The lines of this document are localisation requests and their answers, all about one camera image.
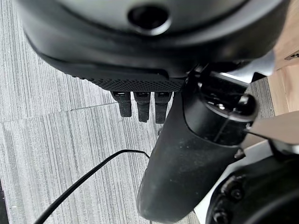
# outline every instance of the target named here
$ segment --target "ventilation grille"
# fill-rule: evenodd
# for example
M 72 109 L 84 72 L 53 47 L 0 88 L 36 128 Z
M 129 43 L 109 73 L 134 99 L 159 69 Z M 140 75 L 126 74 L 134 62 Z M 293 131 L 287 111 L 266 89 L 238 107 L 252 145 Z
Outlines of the ventilation grille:
M 183 79 L 166 81 L 141 81 L 121 79 L 89 79 L 89 81 L 109 91 L 132 92 L 177 92 L 184 83 Z

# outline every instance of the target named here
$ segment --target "wooden panel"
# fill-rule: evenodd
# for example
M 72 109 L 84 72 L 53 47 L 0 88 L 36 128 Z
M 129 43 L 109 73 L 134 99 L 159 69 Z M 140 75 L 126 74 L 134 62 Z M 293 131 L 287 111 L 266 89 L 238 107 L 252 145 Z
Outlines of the wooden panel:
M 299 65 L 283 68 L 283 81 L 289 105 L 289 111 L 299 110 Z
M 278 70 L 272 76 L 268 77 L 275 116 L 289 112 L 282 74 L 283 70 Z
M 275 47 L 277 69 L 299 63 L 299 59 L 285 60 L 297 50 L 299 50 L 299 0 L 292 0 L 284 31 Z

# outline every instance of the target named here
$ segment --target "black cable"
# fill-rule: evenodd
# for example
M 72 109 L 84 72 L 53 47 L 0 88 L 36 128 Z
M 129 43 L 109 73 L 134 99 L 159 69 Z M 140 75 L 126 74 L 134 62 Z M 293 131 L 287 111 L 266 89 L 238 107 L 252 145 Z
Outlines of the black cable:
M 142 153 L 146 155 L 146 157 L 150 158 L 149 155 L 146 154 L 144 151 L 139 150 L 121 150 L 117 153 L 114 153 L 113 155 L 106 158 L 103 162 L 101 162 L 99 165 L 97 165 L 95 168 L 93 168 L 91 171 L 89 171 L 87 174 L 85 174 L 83 177 L 81 177 L 77 182 L 75 182 L 70 188 L 68 188 L 58 199 L 56 199 L 55 202 L 53 202 L 47 210 L 36 220 L 34 224 L 43 224 L 46 219 L 54 212 L 54 210 L 72 193 L 74 190 L 76 190 L 81 184 L 83 184 L 89 177 L 91 177 L 95 172 L 97 172 L 99 169 L 101 169 L 106 163 L 108 163 L 110 160 L 115 158 L 116 156 L 122 154 L 122 153 Z

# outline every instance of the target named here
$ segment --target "bolt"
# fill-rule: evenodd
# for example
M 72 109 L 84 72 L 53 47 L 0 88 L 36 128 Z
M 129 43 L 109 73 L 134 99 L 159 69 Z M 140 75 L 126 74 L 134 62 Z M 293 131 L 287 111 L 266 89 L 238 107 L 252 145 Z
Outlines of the bolt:
M 229 223 L 228 214 L 224 211 L 215 212 L 213 215 L 213 218 L 217 224 L 228 224 Z
M 230 192 L 230 196 L 236 201 L 240 201 L 243 198 L 243 192 L 240 189 L 236 188 Z
M 248 95 L 244 95 L 241 96 L 240 100 L 239 100 L 239 104 L 240 105 L 247 105 L 249 101 L 249 96 Z
M 244 157 L 246 157 L 246 155 L 245 155 L 245 153 L 244 153 L 244 151 L 243 151 L 242 149 L 239 149 L 239 150 L 237 151 L 237 153 L 235 154 L 235 159 L 236 159 L 236 160 L 241 160 L 241 159 L 243 159 Z

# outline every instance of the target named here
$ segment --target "floor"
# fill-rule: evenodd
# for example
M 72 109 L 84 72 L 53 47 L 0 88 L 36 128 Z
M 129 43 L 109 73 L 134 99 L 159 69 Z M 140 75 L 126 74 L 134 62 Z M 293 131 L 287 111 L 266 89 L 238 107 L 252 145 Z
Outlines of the floor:
M 65 75 L 28 45 L 9 0 L 0 2 L 0 179 L 11 224 L 31 224 L 78 178 L 122 149 L 150 154 L 161 125 L 121 118 L 110 93 Z M 274 116 L 266 79 L 249 92 Z M 48 224 L 148 224 L 135 208 L 147 158 L 124 154 L 74 192 Z M 198 224 L 191 213 L 181 224 Z

